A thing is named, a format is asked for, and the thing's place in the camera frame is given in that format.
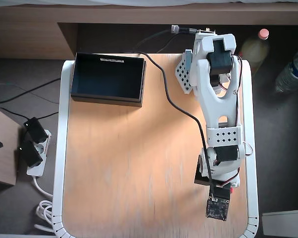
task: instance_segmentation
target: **white table edge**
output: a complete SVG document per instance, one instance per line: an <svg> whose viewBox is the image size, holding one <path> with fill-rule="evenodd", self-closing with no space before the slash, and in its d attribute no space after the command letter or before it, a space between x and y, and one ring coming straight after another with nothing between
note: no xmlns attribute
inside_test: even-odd
<svg viewBox="0 0 298 238"><path fill-rule="evenodd" d="M73 60L64 62L61 73L60 100L58 114L58 130L55 158L55 172L53 185L52 227L55 235L60 238L73 238L66 231L62 222L62 203L64 188L64 173L66 159L66 140L68 128L70 84L73 73ZM249 78L250 66L243 60L243 78ZM257 175L254 145L253 105L251 80L242 82L243 107L244 107L244 137L253 148L253 154L246 157L246 185L247 185L247 208L248 222L241 238L253 238L258 230L259 210L257 193Z"/></svg>

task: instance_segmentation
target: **water bottle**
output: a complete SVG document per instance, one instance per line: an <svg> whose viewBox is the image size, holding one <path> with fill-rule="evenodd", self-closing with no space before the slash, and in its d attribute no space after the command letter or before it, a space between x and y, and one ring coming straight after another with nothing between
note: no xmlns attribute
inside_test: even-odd
<svg viewBox="0 0 298 238"><path fill-rule="evenodd" d="M298 52L277 77L275 89L280 93L291 93L298 89Z"/></svg>
<svg viewBox="0 0 298 238"><path fill-rule="evenodd" d="M251 73L254 75L269 53L269 31L261 29L258 35L248 38L242 45L239 56L248 60Z"/></svg>

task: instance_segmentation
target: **coiled white cable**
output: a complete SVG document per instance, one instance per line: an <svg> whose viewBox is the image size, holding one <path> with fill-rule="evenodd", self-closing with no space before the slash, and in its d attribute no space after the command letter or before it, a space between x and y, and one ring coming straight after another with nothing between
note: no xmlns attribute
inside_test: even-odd
<svg viewBox="0 0 298 238"><path fill-rule="evenodd" d="M38 183L37 183L37 179L35 176L32 176L34 184L36 186L36 188L44 195L48 196L48 197L53 197L52 194L44 191L42 188L39 187ZM45 220L47 223L49 223L50 225L52 225L52 202L48 201L48 200L43 200L39 203L39 205L36 208L36 214L38 217L40 217L41 219ZM45 226L41 226L38 224L35 224L35 228L45 231L45 232L51 232L54 233L53 229L45 227Z"/></svg>

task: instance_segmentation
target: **bottle cap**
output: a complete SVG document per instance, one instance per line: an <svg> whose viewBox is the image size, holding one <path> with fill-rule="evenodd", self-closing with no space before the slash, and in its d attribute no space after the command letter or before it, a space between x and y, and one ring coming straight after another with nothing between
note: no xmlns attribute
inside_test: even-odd
<svg viewBox="0 0 298 238"><path fill-rule="evenodd" d="M268 39L269 31L267 29L261 29L258 33L258 37L262 40Z"/></svg>

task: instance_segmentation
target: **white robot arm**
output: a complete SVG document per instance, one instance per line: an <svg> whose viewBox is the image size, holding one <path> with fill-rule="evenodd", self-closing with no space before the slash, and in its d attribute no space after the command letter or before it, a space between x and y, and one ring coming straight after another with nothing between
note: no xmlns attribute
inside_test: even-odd
<svg viewBox="0 0 298 238"><path fill-rule="evenodd" d="M202 148L195 183L213 187L206 216L224 221L230 188L239 186L239 167L246 156L238 97L242 61L234 55L235 49L236 41L232 34L216 35L208 29L198 30L193 51L183 53L175 71L184 92L190 93L193 89L206 121L207 156ZM229 81L227 89L221 84L225 81ZM225 95L218 96L223 89ZM227 120L219 122L220 117Z"/></svg>

